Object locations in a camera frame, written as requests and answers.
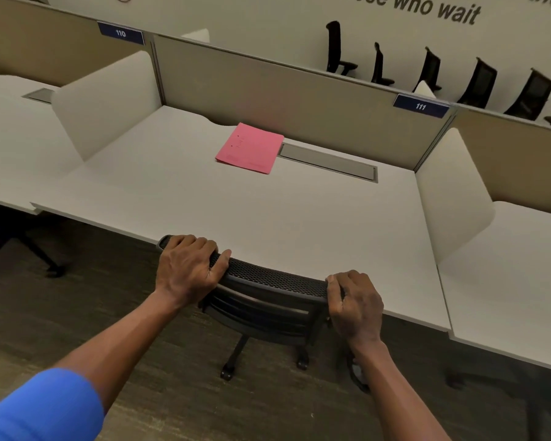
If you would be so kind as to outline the person's right hand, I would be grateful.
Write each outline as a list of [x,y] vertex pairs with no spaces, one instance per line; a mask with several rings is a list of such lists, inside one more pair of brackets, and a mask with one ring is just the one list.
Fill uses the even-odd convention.
[[341,274],[344,299],[342,318],[331,318],[335,330],[352,348],[364,349],[381,343],[384,304],[373,282],[356,270]]

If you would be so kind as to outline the person's left hand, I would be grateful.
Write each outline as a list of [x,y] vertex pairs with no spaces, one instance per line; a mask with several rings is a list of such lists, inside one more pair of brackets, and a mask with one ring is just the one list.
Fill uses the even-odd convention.
[[216,242],[205,237],[170,236],[160,255],[151,297],[171,311],[198,303],[217,287],[208,285],[211,257],[217,252]]

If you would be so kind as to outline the black mesh office chair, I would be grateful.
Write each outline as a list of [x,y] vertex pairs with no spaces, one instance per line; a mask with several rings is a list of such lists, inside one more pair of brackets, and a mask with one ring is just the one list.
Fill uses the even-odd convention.
[[307,370],[309,346],[324,326],[332,327],[327,287],[326,281],[230,258],[217,287],[198,303],[203,313],[241,334],[220,377],[233,378],[249,339],[294,347],[296,367]]

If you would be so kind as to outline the person's left forearm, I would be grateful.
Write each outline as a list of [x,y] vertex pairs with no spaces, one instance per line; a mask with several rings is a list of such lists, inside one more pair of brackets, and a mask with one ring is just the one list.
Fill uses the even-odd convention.
[[54,365],[88,380],[106,415],[132,371],[163,329],[187,304],[183,295],[157,289],[142,304]]

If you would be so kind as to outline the person's right forearm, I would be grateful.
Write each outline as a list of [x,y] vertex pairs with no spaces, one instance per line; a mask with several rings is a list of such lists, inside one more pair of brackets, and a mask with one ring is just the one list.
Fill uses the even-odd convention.
[[394,363],[381,340],[350,339],[382,427],[384,441],[452,441]]

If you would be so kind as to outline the pink paper folder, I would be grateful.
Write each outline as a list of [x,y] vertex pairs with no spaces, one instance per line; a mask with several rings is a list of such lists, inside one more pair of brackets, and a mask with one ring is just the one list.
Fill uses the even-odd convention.
[[283,141],[282,134],[239,123],[218,151],[215,160],[269,175]]

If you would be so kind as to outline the beige partition panel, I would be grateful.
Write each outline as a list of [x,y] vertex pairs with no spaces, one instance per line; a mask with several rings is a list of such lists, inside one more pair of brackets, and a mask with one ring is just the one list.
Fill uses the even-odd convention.
[[551,126],[462,104],[451,126],[492,200],[551,213]]
[[182,38],[153,42],[164,102],[219,125],[417,170],[455,115],[452,106],[442,119],[394,108],[398,94],[414,94],[345,76]]
[[0,0],[0,74],[63,86],[145,46],[103,36],[97,20],[27,0]]

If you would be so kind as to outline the blue number label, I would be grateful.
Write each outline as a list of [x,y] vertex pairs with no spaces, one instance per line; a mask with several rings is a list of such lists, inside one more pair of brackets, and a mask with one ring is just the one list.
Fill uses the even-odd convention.
[[104,21],[97,21],[100,33],[103,36],[115,38],[125,42],[135,43],[140,46],[145,46],[146,41],[141,30],[120,26]]
[[392,104],[394,108],[442,119],[450,110],[450,105],[430,97],[398,94]]

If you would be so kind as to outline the black chair base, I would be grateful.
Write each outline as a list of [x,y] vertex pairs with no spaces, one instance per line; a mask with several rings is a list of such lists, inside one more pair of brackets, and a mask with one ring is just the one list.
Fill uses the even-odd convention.
[[11,240],[18,240],[47,265],[46,276],[59,278],[66,267],[56,263],[29,235],[30,230],[59,224],[62,218],[54,214],[29,214],[0,205],[0,250]]
[[500,389],[509,397],[522,400],[528,441],[542,441],[544,417],[546,414],[551,416],[551,369],[530,367],[519,360],[508,360],[507,365],[515,377],[514,382],[450,368],[444,371],[444,379],[455,390],[463,389],[467,383],[476,383]]

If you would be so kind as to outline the blue shirt sleeve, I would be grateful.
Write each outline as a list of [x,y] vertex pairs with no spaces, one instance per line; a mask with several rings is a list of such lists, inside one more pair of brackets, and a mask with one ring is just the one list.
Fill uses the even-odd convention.
[[0,441],[95,441],[104,409],[88,379],[42,371],[0,401]]

